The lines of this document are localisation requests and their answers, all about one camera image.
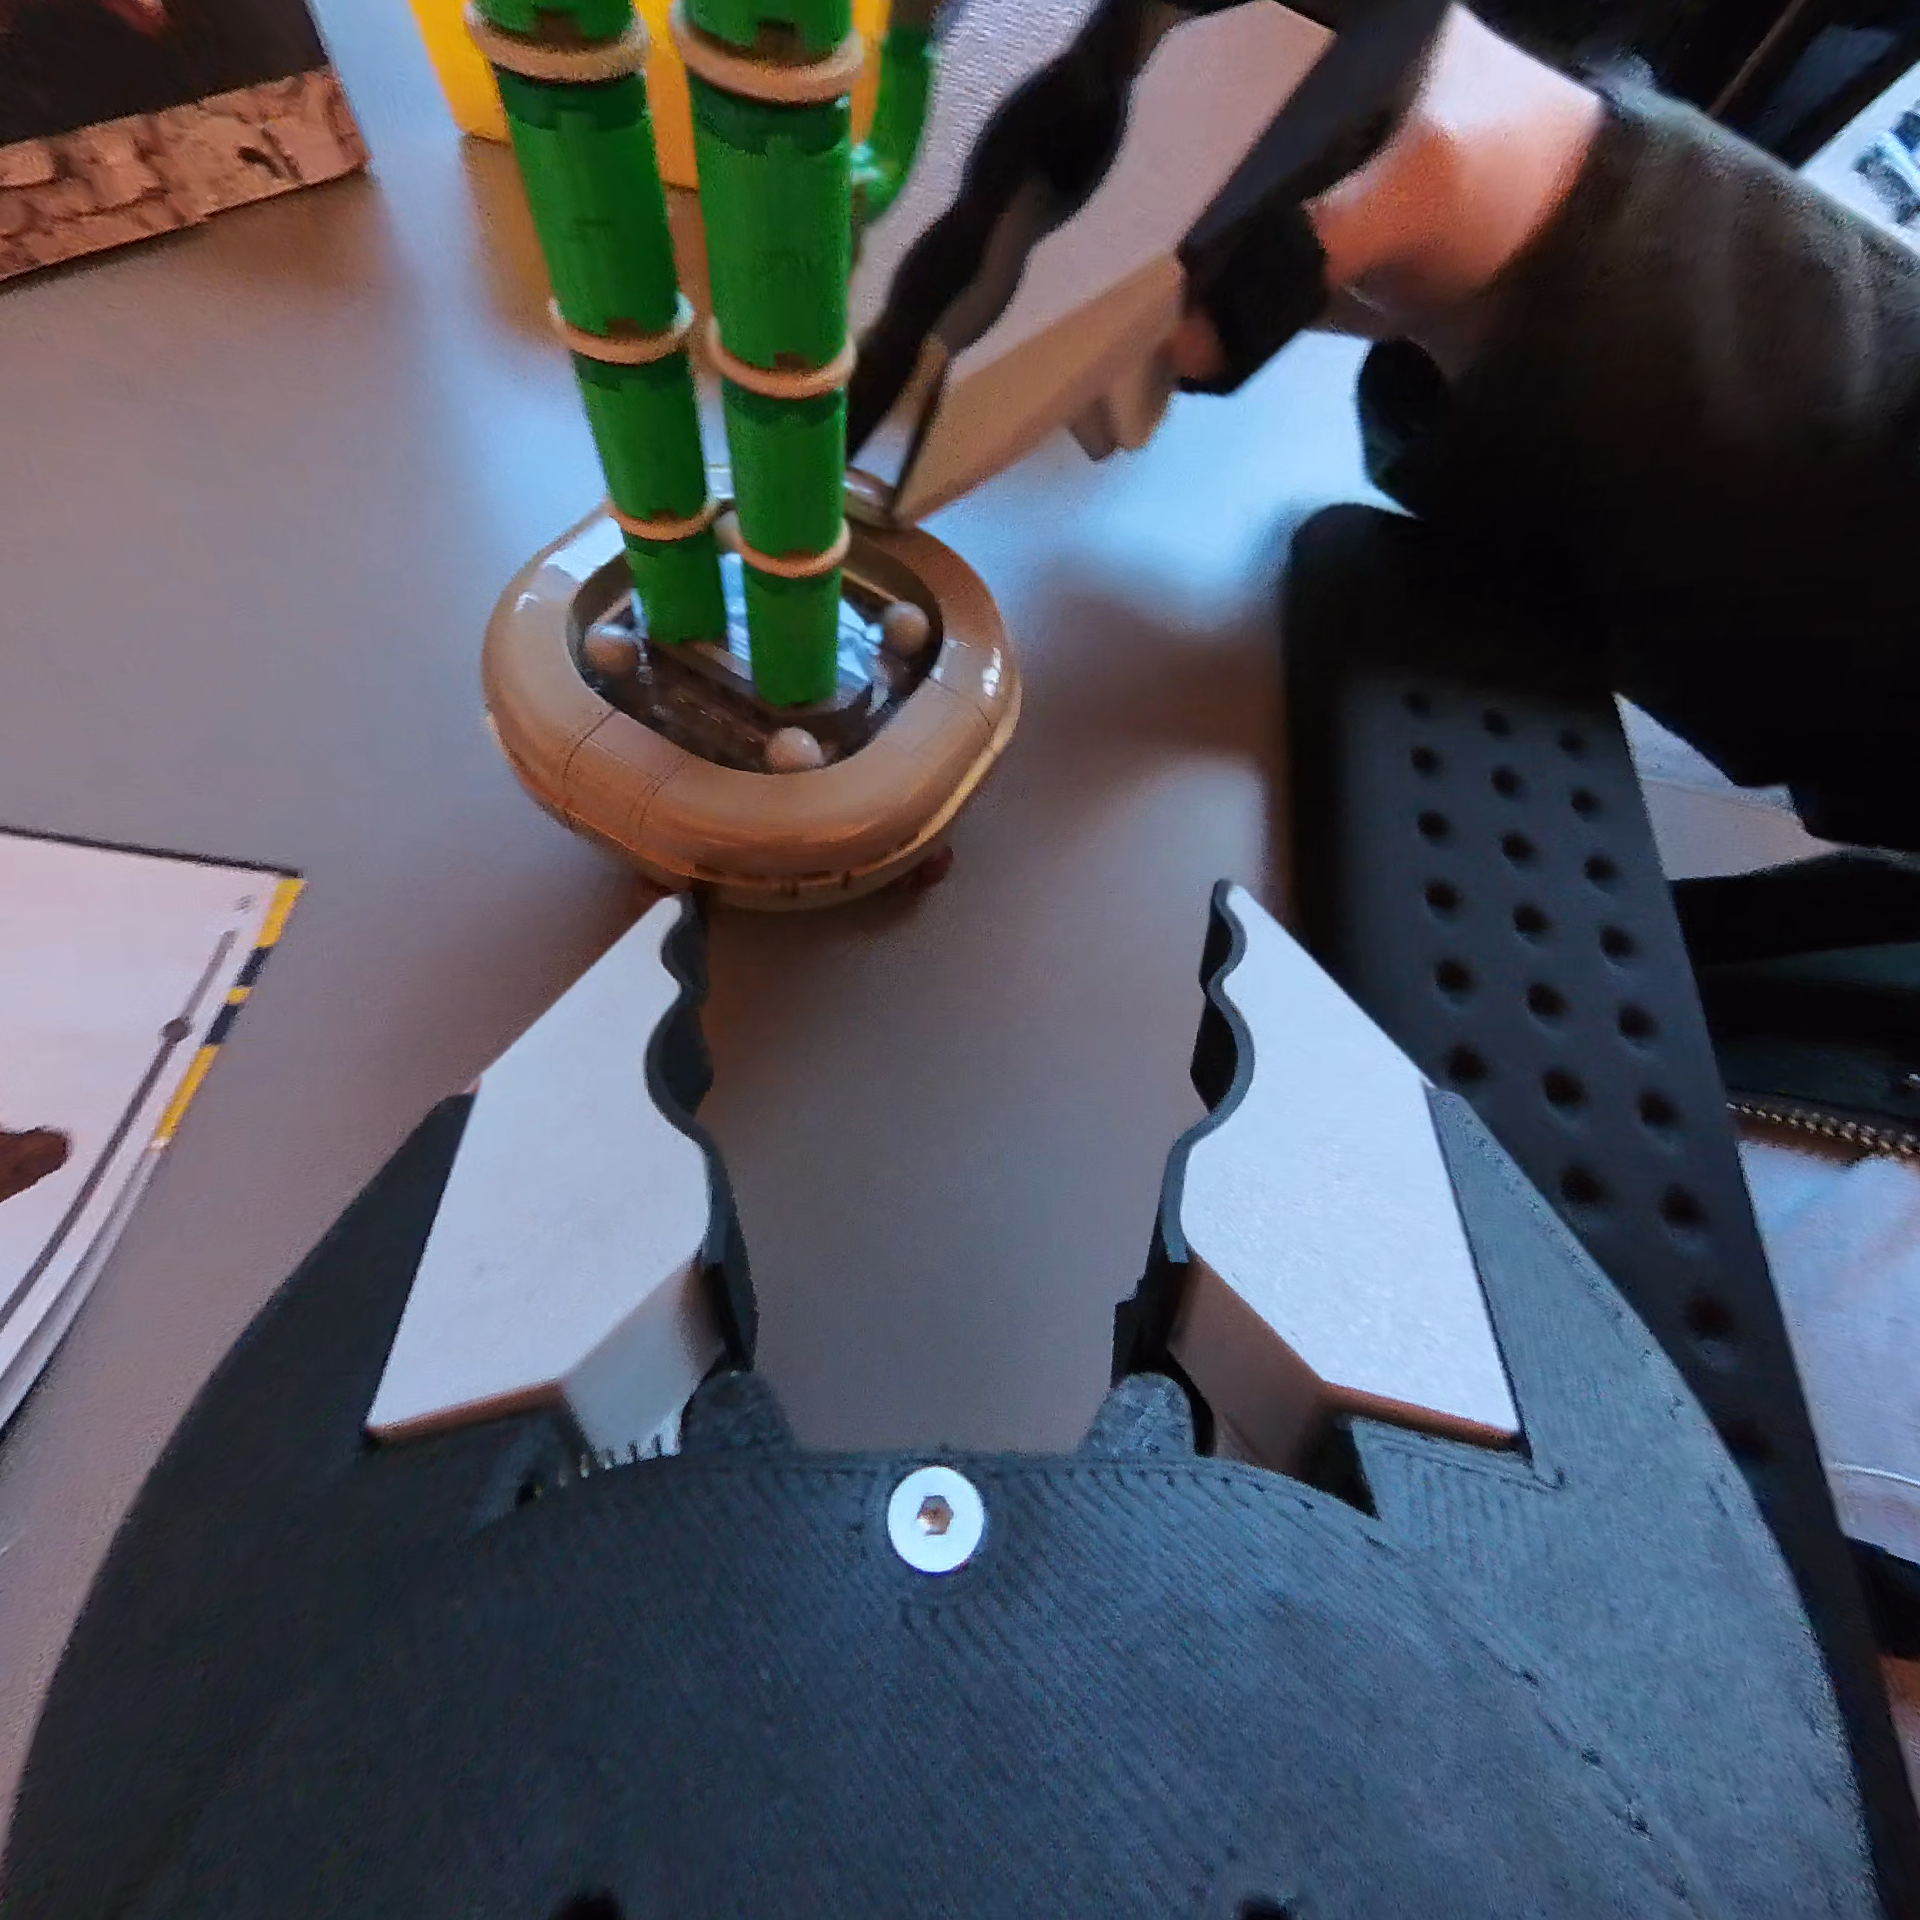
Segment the person's dark jacket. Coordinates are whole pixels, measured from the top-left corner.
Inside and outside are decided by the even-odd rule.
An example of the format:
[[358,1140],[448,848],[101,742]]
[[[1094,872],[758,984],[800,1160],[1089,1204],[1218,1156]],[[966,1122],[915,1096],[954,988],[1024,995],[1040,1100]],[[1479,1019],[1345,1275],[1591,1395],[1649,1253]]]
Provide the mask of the person's dark jacket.
[[1915,854],[1843,848],[1667,892],[1732,1114],[1915,1164]]

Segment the black studded mat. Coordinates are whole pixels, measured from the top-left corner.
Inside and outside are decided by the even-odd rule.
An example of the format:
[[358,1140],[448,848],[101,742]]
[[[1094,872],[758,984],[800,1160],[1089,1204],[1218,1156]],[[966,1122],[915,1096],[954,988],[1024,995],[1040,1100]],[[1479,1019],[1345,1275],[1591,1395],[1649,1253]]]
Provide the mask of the black studded mat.
[[1282,638],[1300,936],[1707,1419],[1833,1685],[1883,1912],[1915,1916],[1907,1768],[1613,697],[1370,507],[1298,529]]

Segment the yellow storage bin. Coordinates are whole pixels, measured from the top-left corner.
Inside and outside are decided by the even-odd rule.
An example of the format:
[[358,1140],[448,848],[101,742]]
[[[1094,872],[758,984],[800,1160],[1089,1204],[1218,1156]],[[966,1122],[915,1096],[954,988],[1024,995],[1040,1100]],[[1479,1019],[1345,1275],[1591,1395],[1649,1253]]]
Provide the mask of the yellow storage bin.
[[[667,2],[636,2],[650,39],[643,70],[648,109],[651,115],[654,145],[660,180],[672,188],[698,187],[691,111],[687,82],[677,50],[667,31]],[[444,95],[449,121],[462,135],[495,145],[510,143],[507,118],[498,97],[491,67],[473,48],[465,4],[411,2],[417,34],[431,62]],[[851,25],[866,46],[866,62],[851,93],[854,140],[863,140],[879,93],[879,50],[890,26],[887,2],[854,2]]]

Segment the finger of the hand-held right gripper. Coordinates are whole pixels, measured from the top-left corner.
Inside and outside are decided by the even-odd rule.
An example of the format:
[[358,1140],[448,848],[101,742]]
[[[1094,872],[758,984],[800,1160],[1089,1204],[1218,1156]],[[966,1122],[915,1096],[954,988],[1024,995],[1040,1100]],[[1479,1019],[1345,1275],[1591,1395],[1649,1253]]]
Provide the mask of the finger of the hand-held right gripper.
[[921,523],[1066,431],[1094,460],[1136,452],[1180,387],[1171,342],[1185,310],[1171,255],[1018,342],[982,340],[941,372],[894,484],[895,523]]
[[932,339],[947,357],[1009,304],[1036,245],[1064,228],[1119,154],[1149,55],[1226,4],[1097,4],[1050,62],[976,135],[955,194],[895,268],[862,336],[848,388],[845,452],[858,454],[902,398]]

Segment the person's right forearm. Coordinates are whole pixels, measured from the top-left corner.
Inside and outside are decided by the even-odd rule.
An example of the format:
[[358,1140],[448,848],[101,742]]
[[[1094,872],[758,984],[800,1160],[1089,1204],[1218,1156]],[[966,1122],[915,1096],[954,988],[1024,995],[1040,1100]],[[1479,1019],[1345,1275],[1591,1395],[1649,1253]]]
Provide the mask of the person's right forearm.
[[1595,146],[1461,370],[1372,346],[1372,484],[1569,608],[1615,695],[1815,839],[1917,848],[1917,267],[1685,104]]

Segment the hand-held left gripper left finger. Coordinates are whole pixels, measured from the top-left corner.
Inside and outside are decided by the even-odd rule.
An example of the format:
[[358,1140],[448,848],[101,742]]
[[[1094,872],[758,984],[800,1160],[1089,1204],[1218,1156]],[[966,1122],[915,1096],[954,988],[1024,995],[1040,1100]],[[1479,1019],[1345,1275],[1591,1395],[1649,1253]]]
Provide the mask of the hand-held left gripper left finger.
[[546,1414],[582,1448],[677,1448],[701,1385],[753,1364],[703,1003],[703,916],[669,895],[480,1075],[372,1441]]

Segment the green toy brick bamboo plant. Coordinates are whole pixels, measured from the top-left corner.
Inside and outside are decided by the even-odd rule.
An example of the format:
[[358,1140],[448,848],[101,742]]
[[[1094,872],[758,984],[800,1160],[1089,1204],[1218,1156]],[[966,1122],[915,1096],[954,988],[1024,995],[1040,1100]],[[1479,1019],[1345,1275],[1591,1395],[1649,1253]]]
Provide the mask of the green toy brick bamboo plant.
[[603,484],[491,610],[521,788],[665,895],[835,906],[930,883],[1021,708],[995,600],[849,468],[855,245],[910,166],[926,9],[672,4],[706,242],[683,292],[637,4],[465,6]]

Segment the grey desk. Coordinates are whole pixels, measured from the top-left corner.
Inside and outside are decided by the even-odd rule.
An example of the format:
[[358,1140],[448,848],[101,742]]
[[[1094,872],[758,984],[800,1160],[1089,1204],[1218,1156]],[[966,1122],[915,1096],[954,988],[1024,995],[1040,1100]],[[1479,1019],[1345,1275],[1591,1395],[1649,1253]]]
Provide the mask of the grey desk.
[[[6,1803],[208,1374],[648,903],[477,697],[498,594],[598,501],[513,165],[404,4],[316,15],[370,174],[4,292],[4,822],[303,877],[4,1441]],[[1370,495],[1357,359],[1307,336],[1134,458],[1050,442],[940,516],[1024,684],[947,877],[711,914],[699,1114],[806,1447],[1084,1433],[1196,1111],[1211,887],[1282,911],[1280,570]]]

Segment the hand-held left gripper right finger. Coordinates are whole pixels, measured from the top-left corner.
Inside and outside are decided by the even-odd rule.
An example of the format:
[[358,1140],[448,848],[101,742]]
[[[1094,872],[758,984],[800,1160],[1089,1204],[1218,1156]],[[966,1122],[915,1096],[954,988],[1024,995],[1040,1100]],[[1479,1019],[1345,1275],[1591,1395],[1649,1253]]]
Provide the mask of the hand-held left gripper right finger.
[[1350,1421],[1517,1451],[1426,1075],[1238,883],[1200,980],[1203,1112],[1165,1154],[1116,1371],[1174,1379],[1241,1465],[1307,1465]]

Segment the black toy box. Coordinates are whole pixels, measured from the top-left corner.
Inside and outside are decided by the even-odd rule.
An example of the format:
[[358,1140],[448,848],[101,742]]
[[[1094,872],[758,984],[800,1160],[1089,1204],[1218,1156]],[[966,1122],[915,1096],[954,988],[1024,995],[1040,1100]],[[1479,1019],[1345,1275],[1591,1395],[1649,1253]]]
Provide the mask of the black toy box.
[[303,2],[6,2],[1,278],[360,174]]

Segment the white instruction booklet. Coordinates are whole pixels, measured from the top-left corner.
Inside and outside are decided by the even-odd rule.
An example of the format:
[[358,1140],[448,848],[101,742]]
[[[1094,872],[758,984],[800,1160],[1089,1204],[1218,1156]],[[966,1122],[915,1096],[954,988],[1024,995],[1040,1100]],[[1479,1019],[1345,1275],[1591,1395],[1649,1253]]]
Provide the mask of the white instruction booklet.
[[1,832],[1,1426],[112,1260],[303,878]]

